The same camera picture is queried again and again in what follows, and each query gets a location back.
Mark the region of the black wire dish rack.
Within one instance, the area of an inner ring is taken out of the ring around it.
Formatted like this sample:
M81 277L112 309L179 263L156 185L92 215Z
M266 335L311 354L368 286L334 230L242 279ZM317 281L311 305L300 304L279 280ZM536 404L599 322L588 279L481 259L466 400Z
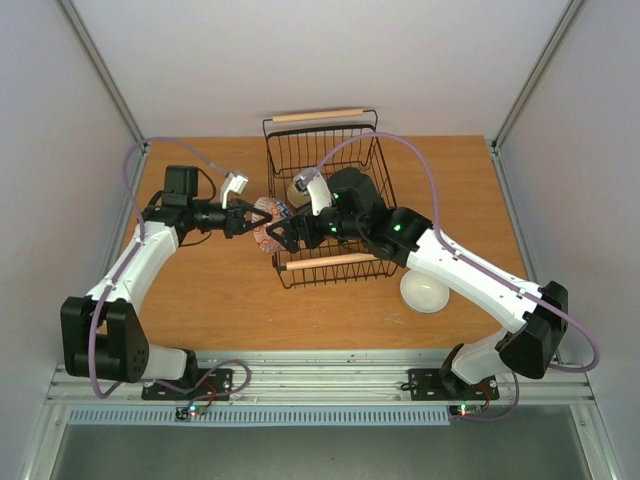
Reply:
M276 115L262 121L266 143L269 195L287 201L286 190L301 171L316 166L339 143L377 129L378 114L374 109L351 108L318 112ZM330 178L334 173L355 167L367 174L389 207L396 205L392 181L381 143L376 138L359 139L335 154L321 173ZM329 239L315 249L300 246L298 253L284 250L272 256L273 266L285 288L319 286L321 284L385 278L397 266L390 261L371 259L342 260L336 265L312 266L312 260L331 260L338 256L365 254L360 240Z

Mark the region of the white blue patterned bowl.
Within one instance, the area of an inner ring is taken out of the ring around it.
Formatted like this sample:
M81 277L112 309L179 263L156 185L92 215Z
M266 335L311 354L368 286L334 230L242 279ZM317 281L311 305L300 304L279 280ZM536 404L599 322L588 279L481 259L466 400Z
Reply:
M282 245L268 234L267 228L291 216L291 210L285 202L272 197L259 197L254 203L254 207L271 215L270 221L252 230L254 240L258 247L267 254L273 254L282 250Z

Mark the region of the yellow patterned bowl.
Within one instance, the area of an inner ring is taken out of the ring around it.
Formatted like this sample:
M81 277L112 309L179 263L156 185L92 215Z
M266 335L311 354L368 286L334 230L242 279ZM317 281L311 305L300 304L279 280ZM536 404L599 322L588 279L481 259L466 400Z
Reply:
M298 209L311 202L307 193L300 191L294 182L291 182L286 190L286 198L288 203L295 209Z

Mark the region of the plain white ribbed bowl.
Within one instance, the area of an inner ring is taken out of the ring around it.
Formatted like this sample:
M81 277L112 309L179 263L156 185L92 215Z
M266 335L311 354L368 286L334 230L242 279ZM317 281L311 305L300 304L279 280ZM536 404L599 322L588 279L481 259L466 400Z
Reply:
M447 306L450 289L428 275L410 270L401 278L400 294L410 309L422 314L433 314Z

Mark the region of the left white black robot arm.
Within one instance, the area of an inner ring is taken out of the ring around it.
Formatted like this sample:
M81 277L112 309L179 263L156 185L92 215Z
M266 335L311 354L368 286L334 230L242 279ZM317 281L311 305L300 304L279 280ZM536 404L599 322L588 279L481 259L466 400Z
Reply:
M226 175L219 201L201 198L198 167L169 166L164 186L140 212L132 238L103 279L60 309L66 372L92 383L165 380L179 398L195 395L202 375L192 352L151 344L138 313L153 281L189 233L220 231L228 239L271 221L241 199L248 179Z

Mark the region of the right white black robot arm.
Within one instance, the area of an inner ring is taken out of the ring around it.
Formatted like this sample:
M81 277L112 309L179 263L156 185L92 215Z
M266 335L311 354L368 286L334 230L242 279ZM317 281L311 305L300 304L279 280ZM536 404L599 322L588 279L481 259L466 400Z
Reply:
M310 200L293 215L267 227L285 250L314 249L328 239L359 240L381 260L425 274L490 314L500 330L473 344L459 344L439 370L449 398L459 398L481 381L513 372L544 377L567 330L568 292L556 282L539 286L513 277L466 250L428 218L387 205L373 180L356 168L324 180L305 170L294 184Z

